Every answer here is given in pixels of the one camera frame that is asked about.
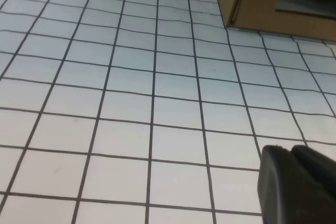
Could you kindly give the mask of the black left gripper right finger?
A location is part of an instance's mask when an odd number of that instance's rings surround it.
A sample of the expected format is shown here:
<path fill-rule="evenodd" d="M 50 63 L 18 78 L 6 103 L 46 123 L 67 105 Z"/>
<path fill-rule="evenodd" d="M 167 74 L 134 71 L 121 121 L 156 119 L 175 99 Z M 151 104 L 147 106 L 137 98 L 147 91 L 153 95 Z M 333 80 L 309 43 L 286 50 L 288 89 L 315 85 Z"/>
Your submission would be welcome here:
<path fill-rule="evenodd" d="M 295 145 L 291 153 L 308 173 L 335 196 L 335 161 L 303 145 Z"/>

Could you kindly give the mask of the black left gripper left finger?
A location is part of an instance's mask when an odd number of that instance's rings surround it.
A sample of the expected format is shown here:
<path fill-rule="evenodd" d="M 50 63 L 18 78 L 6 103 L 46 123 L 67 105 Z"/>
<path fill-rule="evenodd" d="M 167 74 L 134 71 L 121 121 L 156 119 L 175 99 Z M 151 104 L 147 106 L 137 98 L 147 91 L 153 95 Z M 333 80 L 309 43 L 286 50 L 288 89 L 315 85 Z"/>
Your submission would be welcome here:
<path fill-rule="evenodd" d="M 335 196 L 291 150 L 263 147 L 257 191 L 263 223 L 335 223 Z"/>

